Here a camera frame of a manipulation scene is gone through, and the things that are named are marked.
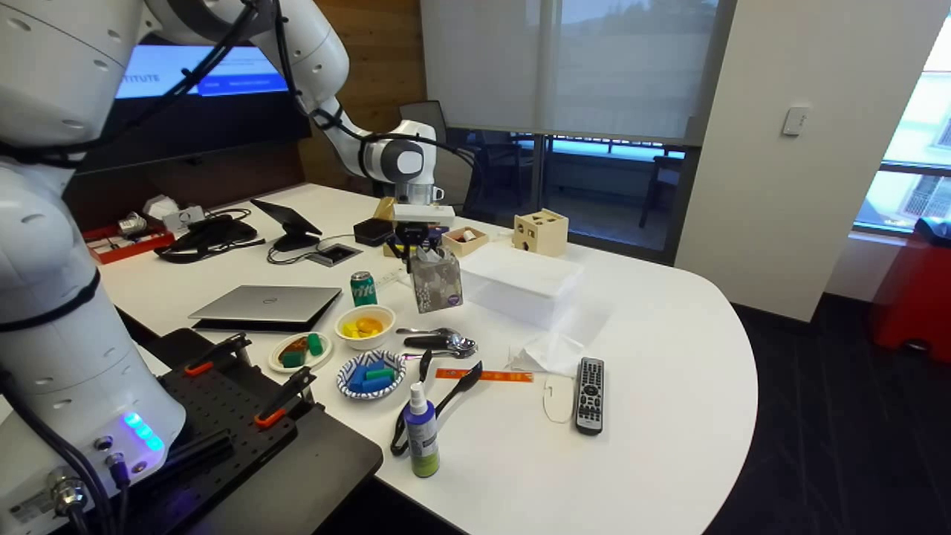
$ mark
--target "monitor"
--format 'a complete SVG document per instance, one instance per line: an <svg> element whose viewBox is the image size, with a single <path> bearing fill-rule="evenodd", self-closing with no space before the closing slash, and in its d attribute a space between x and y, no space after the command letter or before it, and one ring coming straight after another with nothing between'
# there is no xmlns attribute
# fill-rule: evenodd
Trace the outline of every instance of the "monitor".
<svg viewBox="0 0 951 535"><path fill-rule="evenodd" d="M212 45L144 41L135 48L104 136L141 115ZM80 175L310 136L282 73L252 45L238 45L189 99L86 155Z"/></svg>

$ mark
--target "black remote control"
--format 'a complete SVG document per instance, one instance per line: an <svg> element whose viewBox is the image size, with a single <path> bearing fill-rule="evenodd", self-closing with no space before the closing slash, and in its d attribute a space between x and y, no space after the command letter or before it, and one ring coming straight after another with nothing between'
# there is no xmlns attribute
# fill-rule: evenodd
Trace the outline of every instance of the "black remote control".
<svg viewBox="0 0 951 535"><path fill-rule="evenodd" d="M582 357L575 380L575 429L602 433L605 429L605 360Z"/></svg>

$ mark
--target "green bottle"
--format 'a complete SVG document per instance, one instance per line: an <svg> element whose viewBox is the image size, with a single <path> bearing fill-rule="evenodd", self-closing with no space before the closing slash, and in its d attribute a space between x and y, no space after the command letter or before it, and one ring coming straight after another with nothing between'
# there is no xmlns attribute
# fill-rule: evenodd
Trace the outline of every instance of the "green bottle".
<svg viewBox="0 0 951 535"><path fill-rule="evenodd" d="M406 408L406 426L410 433L410 455L417 479L429 479L441 472L441 449L438 449L438 408L425 397L425 387L410 387L410 403Z"/></svg>

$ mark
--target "laptop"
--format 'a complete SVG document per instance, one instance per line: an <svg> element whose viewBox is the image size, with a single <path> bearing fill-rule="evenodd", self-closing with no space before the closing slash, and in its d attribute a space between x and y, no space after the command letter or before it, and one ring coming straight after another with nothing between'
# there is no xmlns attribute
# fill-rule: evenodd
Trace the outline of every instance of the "laptop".
<svg viewBox="0 0 951 535"><path fill-rule="evenodd" d="M312 331L337 302L340 287L238 285L193 311L199 331Z"/></svg>

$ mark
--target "curved white table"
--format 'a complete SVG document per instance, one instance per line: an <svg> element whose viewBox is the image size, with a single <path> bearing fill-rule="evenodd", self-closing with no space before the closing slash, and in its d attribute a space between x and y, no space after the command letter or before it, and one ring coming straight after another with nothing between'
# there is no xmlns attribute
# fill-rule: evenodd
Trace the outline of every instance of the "curved white table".
<svg viewBox="0 0 951 535"><path fill-rule="evenodd" d="M266 198L299 207L328 238L352 235L352 225L376 207L370 197L315 185ZM266 238L281 235L266 213L252 213L251 224ZM498 240L510 238L510 230L472 225ZM266 253L266 247L235 250L198 265L135 255L108 265L104 285L117 307L160 335L189 328L193 308L235 285L340 285L346 293L322 320L330 334L337 316L352 307L349 276L373 271L380 301L398 311L401 325L463 331L480 340L487 368L513 365L517 347L539 335L480 302L417 316L401 265L380 250L367 250L340 267L267 265ZM572 247L565 258L582 265L587 307L611 311L590 344L590 353L608 363L602 436L582 436L568 426L575 387L565 377L480 384L446 412L444 469L435 479L417 479L410 461L386 449L407 384L373 403L342 397L337 371L352 351L337 344L334 360L319 368L315 397L330 415L380 442L383 481L466 531L704 531L738 481L756 429L759 380L743 325L721 287L686 271L590 247ZM288 335L252 334L251 340L251 357L266 368L266 357ZM431 397L444 397L449 387L449 380L431 380Z"/></svg>

